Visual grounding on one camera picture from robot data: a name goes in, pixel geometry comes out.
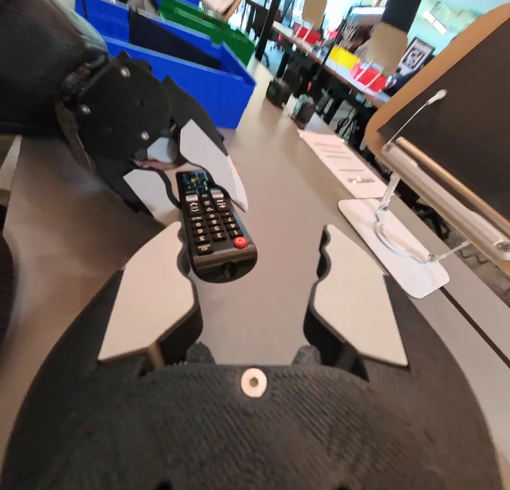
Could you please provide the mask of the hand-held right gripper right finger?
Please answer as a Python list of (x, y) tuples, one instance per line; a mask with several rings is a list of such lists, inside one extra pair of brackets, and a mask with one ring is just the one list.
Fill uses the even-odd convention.
[(407, 367), (385, 273), (336, 226), (323, 227), (317, 280), (303, 323), (306, 340), (330, 367), (366, 360)]

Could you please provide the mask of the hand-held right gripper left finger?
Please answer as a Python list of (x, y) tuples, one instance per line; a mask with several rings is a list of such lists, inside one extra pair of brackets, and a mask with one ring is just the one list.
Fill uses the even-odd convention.
[(185, 255), (182, 224), (174, 222), (127, 262), (98, 361), (146, 355), (178, 363), (201, 334), (201, 307)]

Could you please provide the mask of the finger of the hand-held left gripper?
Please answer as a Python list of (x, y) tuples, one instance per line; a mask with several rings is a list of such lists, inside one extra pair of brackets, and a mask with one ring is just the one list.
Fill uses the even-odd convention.
[(243, 212), (248, 211), (245, 187), (232, 158), (192, 119), (181, 129), (180, 153), (189, 163), (206, 170)]
[(180, 202), (166, 174), (158, 170), (134, 169), (124, 181), (151, 216), (160, 224), (173, 224), (180, 218)]

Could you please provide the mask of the black remote control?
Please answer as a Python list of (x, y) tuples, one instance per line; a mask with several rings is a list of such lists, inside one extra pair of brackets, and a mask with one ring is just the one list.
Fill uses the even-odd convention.
[(181, 171), (175, 179), (195, 275), (227, 283), (248, 274), (258, 251), (228, 194), (205, 170)]

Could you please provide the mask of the white stand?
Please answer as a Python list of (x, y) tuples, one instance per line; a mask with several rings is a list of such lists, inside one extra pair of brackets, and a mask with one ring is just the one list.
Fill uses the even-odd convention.
[(412, 298), (421, 299), (449, 283), (441, 260), (469, 246), (466, 240), (449, 251), (428, 251), (390, 211), (400, 176), (392, 173), (382, 199), (340, 200), (338, 208), (379, 262)]

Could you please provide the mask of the blue plastic bin with tag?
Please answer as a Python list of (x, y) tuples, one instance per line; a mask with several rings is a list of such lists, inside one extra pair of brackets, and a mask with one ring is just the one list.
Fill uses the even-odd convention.
[(75, 11), (103, 37), (110, 56), (149, 62), (195, 98), (219, 128), (237, 129), (256, 82), (225, 45), (180, 24), (109, 0), (75, 0)]

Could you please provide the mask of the green plastic bin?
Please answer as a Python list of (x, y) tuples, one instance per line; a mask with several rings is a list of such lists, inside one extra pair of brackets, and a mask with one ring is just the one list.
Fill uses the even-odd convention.
[(185, 0), (162, 0), (159, 16), (208, 36), (213, 44), (225, 44), (245, 66), (252, 59), (255, 46), (246, 33)]

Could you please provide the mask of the printed paper sheet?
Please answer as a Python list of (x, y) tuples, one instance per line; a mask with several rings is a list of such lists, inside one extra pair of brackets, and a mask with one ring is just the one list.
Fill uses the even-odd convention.
[(381, 199), (386, 183), (336, 134), (297, 130), (300, 138), (355, 199)]

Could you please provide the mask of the black pole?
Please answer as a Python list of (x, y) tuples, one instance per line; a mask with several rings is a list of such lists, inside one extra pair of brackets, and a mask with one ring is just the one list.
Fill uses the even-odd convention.
[(264, 26), (258, 40), (258, 45), (255, 52), (255, 59), (262, 63), (266, 50), (266, 45), (272, 32), (272, 26), (275, 21), (277, 11), (279, 9), (281, 0), (271, 0), (271, 4), (266, 15)]

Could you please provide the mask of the red plastic bin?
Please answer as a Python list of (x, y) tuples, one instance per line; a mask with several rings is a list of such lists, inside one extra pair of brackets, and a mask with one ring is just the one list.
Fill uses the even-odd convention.
[(300, 23), (297, 22), (294, 23), (292, 33), (294, 38), (301, 39), (311, 46), (322, 41), (322, 35), (320, 32), (317, 32), (313, 28), (307, 28), (305, 26), (302, 26)]
[(388, 79), (379, 70), (379, 66), (373, 66), (372, 63), (358, 61), (350, 71), (350, 77), (359, 84), (363, 85), (365, 90), (379, 93), (386, 88)]

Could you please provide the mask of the yellow plastic bin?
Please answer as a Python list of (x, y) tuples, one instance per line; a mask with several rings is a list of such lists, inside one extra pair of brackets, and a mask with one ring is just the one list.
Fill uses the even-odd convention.
[(360, 64), (360, 58), (335, 45), (326, 60), (325, 70), (342, 78), (354, 78)]

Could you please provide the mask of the black and tan board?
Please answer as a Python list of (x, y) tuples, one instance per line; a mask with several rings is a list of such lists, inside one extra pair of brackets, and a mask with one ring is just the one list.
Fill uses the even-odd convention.
[(304, 0), (301, 19), (312, 29), (318, 31), (323, 22), (328, 0)]
[(387, 0), (381, 21), (369, 39), (366, 63), (384, 77), (394, 74), (408, 45), (407, 35), (422, 0)]

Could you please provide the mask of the black display board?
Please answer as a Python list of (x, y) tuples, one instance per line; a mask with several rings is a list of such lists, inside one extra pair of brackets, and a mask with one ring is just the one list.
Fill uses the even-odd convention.
[(373, 115), (368, 148), (509, 275), (509, 3)]

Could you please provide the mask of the fiducial tag sign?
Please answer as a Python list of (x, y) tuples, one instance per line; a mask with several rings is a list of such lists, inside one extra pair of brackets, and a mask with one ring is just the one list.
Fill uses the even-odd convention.
[(434, 47), (415, 36), (400, 60), (397, 76), (404, 77), (418, 72), (433, 57), (434, 51)]

